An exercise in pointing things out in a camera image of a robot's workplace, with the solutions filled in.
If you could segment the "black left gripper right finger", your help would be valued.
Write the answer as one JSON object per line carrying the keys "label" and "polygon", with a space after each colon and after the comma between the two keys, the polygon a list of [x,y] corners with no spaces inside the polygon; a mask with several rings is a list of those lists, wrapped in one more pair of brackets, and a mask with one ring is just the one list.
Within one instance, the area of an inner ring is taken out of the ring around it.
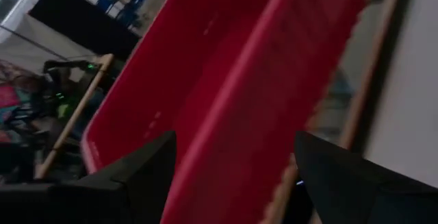
{"label": "black left gripper right finger", "polygon": [[323,223],[437,224],[437,189],[308,132],[297,132],[298,172]]}

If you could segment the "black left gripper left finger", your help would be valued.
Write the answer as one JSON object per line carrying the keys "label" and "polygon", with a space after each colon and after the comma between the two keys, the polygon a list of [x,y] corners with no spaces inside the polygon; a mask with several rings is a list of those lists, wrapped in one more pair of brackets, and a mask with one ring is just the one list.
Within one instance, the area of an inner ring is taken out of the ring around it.
{"label": "black left gripper left finger", "polygon": [[1,187],[2,223],[159,223],[175,172],[174,131],[96,173],[64,183]]}

